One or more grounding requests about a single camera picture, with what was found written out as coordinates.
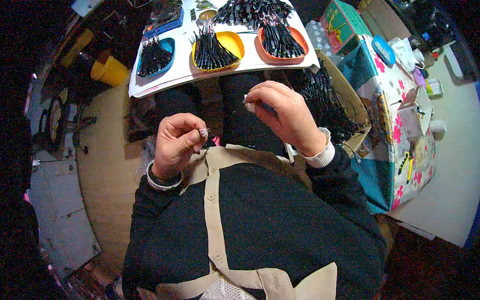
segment black sweater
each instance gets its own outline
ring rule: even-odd
[[[228,266],[234,270],[279,268],[293,287],[335,262],[337,299],[372,299],[382,281],[385,241],[367,209],[357,173],[336,146],[326,167],[307,167],[313,192],[253,164],[220,171],[220,215]],[[179,196],[154,190],[142,177],[135,193],[123,291],[155,291],[159,283],[209,273],[204,218],[205,181]],[[246,289],[257,299],[262,290]]]

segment hand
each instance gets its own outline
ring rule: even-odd
[[[266,81],[254,86],[245,101],[247,106],[254,106],[255,115],[283,142],[295,146],[304,156],[315,156],[325,148],[326,136],[318,130],[299,93],[281,83]]]
[[[192,154],[198,152],[207,141],[208,135],[202,138],[197,131],[205,128],[205,122],[191,113],[164,118],[156,136],[152,166],[155,177],[167,180],[184,170]]]

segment white table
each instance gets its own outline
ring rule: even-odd
[[[245,56],[239,66],[218,72],[204,72],[198,70],[192,62],[192,42],[189,40],[189,36],[192,35],[192,32],[198,29],[197,25],[192,23],[190,19],[190,10],[196,7],[196,5],[197,3],[193,0],[183,0],[183,9],[185,11],[183,25],[159,35],[160,39],[171,37],[175,40],[176,53],[170,70],[166,73],[149,78],[141,78],[138,76],[136,70],[139,63],[139,48],[135,64],[133,65],[132,75],[130,77],[130,85],[128,89],[129,96],[142,98],[179,84],[233,73],[268,69],[305,69],[312,65],[319,67],[317,56],[313,50],[313,45],[307,36],[307,32],[305,31],[298,14],[293,12],[288,19],[288,24],[297,29],[303,35],[310,49],[309,53],[300,63],[293,65],[278,63],[278,61],[267,57],[263,53],[262,45],[258,41],[257,35],[239,34],[243,45],[245,46]],[[215,31],[245,32],[249,30],[243,25],[232,26],[227,24],[216,24]]]

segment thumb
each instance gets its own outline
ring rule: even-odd
[[[194,129],[190,131],[189,133],[186,133],[179,137],[178,139],[175,140],[173,143],[173,150],[175,152],[182,152],[183,150],[186,149],[191,149],[195,144],[199,143],[201,140],[199,132]]]

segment concrete floor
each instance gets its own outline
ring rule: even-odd
[[[127,76],[124,83],[96,96],[83,117],[97,123],[81,133],[88,154],[77,152],[78,177],[84,204],[102,253],[94,263],[107,274],[119,275],[127,251],[135,190],[141,174],[140,159],[127,154],[123,116],[128,107]]]

